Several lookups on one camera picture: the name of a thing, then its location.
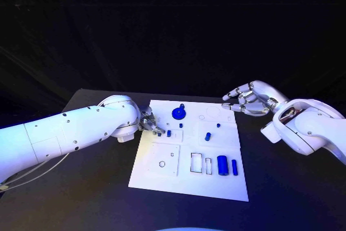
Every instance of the black table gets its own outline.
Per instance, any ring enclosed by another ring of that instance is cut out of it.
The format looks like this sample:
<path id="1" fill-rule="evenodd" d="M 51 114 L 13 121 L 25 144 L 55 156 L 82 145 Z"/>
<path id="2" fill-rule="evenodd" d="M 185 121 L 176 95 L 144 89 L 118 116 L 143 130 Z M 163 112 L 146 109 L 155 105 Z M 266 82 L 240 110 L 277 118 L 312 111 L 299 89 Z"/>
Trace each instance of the black table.
<path id="1" fill-rule="evenodd" d="M 81 89 L 64 111 L 97 105 L 114 94 Z M 121 94 L 139 105 L 152 99 L 222 102 L 212 97 Z M 250 202 L 129 188 L 142 138 L 136 132 L 126 143 L 108 138 L 71 153 L 52 172 L 6 192 L 0 230 L 346 230 L 346 166 L 323 149 L 303 156 L 283 141 L 273 144 L 260 132 L 271 115 L 237 113 L 235 119 Z"/>

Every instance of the rectangular slot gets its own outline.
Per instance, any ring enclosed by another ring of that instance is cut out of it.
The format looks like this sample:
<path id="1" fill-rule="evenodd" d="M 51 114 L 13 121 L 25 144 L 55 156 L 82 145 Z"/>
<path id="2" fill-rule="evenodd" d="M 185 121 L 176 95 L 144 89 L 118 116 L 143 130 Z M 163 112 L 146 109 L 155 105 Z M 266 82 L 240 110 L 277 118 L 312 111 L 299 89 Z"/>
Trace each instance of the rectangular slot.
<path id="1" fill-rule="evenodd" d="M 202 153 L 191 154 L 191 172 L 202 174 Z"/>
<path id="2" fill-rule="evenodd" d="M 205 158 L 205 172 L 208 175 L 212 174 L 212 159 L 209 157 Z"/>

